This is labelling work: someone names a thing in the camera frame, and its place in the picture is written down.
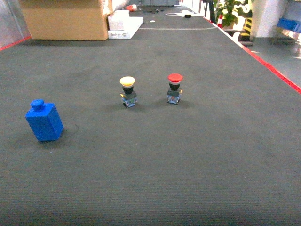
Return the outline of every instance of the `red edge stripe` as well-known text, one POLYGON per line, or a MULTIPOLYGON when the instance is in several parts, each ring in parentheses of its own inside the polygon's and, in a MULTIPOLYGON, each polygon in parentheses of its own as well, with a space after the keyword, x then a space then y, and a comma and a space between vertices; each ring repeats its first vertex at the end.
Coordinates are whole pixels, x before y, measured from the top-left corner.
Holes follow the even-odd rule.
POLYGON ((21 43, 21 42, 23 42, 23 41, 25 41, 25 40, 28 40, 28 39, 30 39, 30 38, 31 38, 31 36, 28 36, 28 37, 23 38, 23 39, 21 39, 21 40, 19 40, 19 41, 16 41, 16 42, 14 42, 14 43, 11 43, 11 44, 9 44, 9 45, 7 45, 7 46, 1 47, 1 48, 0 48, 0 51, 5 50, 5 49, 7 49, 7 48, 9 48, 9 47, 12 47, 12 46, 14 46, 14 45, 17 45, 17 44, 19 44, 19 43, 21 43))
POLYGON ((247 47, 243 46, 242 44, 238 43, 239 46, 246 51, 248 54, 250 54, 255 60, 260 62, 263 66, 268 68, 271 72, 273 72, 275 75, 277 75, 282 81, 284 81, 286 84, 288 84, 290 87, 292 87, 294 90, 296 90, 298 93, 301 94, 301 88, 297 86, 295 83, 293 83, 291 80, 289 80, 287 77, 285 77, 280 71, 278 71, 273 65, 269 64, 268 62, 261 59, 259 56, 257 56, 255 53, 251 52, 247 47))

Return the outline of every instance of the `white box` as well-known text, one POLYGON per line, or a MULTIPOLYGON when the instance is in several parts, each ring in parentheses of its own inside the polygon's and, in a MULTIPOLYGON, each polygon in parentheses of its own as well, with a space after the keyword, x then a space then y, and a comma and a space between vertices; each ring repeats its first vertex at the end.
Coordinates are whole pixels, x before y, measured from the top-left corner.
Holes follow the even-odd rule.
POLYGON ((112 31, 126 30, 130 25, 128 19, 130 17, 129 10, 116 10, 108 16, 109 28, 112 31))
POLYGON ((143 23, 143 17, 129 17, 127 30, 108 31, 109 39, 131 39, 143 23))

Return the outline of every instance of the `blue plastic bottle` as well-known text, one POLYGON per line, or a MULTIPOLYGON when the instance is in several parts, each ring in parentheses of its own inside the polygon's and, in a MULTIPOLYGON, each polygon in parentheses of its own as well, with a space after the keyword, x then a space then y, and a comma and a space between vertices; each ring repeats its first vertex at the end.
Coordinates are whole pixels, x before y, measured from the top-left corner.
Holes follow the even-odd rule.
POLYGON ((38 141, 57 140, 63 131, 61 118, 53 103, 34 100, 25 117, 38 141))

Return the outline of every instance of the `white pillar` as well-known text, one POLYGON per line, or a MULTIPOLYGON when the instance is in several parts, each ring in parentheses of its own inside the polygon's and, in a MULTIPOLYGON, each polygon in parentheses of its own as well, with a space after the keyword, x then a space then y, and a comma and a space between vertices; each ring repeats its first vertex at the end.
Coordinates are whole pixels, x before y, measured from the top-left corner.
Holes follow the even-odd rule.
POLYGON ((275 26, 282 16, 285 6, 286 0, 255 0, 252 5, 251 37, 273 37, 275 26))

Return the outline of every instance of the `white line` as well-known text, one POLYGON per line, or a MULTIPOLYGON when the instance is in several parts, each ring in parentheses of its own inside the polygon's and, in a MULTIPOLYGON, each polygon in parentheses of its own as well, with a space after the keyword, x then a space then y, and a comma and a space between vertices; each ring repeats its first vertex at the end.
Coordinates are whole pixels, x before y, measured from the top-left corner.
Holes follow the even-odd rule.
POLYGON ((209 28, 144 28, 144 27, 141 27, 139 29, 142 29, 142 30, 184 30, 184 31, 198 31, 198 30, 209 30, 209 29, 216 29, 216 27, 209 27, 209 28))

